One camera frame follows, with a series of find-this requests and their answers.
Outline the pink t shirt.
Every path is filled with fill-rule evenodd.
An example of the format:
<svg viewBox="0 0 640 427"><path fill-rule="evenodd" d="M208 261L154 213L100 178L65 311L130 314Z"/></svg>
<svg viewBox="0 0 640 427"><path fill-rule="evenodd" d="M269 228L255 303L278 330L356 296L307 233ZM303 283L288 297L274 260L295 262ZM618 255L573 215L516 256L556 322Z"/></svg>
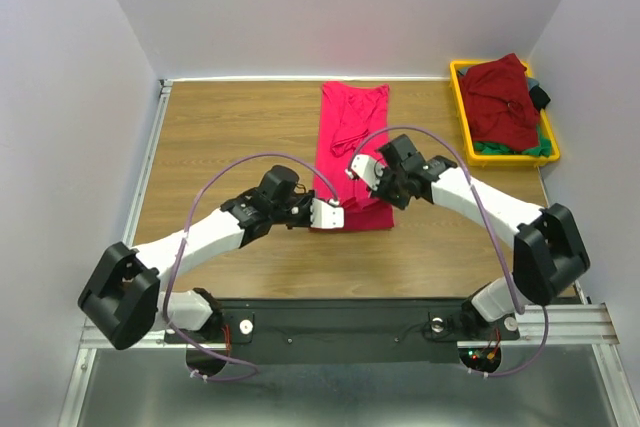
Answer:
<svg viewBox="0 0 640 427"><path fill-rule="evenodd" d="M387 126L390 87L353 87L326 82L321 88L321 110L316 144L316 168L332 183L344 209L345 231L388 230L394 227L391 205L369 196L367 186L348 177L346 169L357 148L375 160L376 149L389 141L386 133L365 142Z"/></svg>

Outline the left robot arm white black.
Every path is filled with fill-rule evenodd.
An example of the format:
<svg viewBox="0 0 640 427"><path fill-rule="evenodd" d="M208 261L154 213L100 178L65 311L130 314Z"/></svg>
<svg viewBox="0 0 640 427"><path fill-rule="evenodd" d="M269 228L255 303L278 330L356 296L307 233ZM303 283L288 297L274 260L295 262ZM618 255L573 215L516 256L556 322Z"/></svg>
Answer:
<svg viewBox="0 0 640 427"><path fill-rule="evenodd" d="M177 276L245 247L275 225L317 226L325 204L314 191L297 192L298 180L295 171L275 165L258 186L225 201L188 231L134 247L110 245L79 295L80 310L118 350L166 328L215 339L223 320L215 299L203 288L176 292Z"/></svg>

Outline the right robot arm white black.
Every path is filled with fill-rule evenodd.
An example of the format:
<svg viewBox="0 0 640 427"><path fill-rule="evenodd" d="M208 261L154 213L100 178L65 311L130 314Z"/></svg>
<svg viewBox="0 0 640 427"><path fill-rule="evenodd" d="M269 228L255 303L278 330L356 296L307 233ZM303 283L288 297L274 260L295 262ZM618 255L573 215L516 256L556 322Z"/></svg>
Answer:
<svg viewBox="0 0 640 427"><path fill-rule="evenodd" d="M521 308L549 305L590 268L567 207L519 200L473 178L465 166L446 157L426 159L407 135L377 151L378 158L359 154L350 163L371 197L397 209L413 199L449 209L485 227L495 246L506 244L512 250L512 262L501 264L501 277L464 302L460 325L466 334L482 337L496 321Z"/></svg>

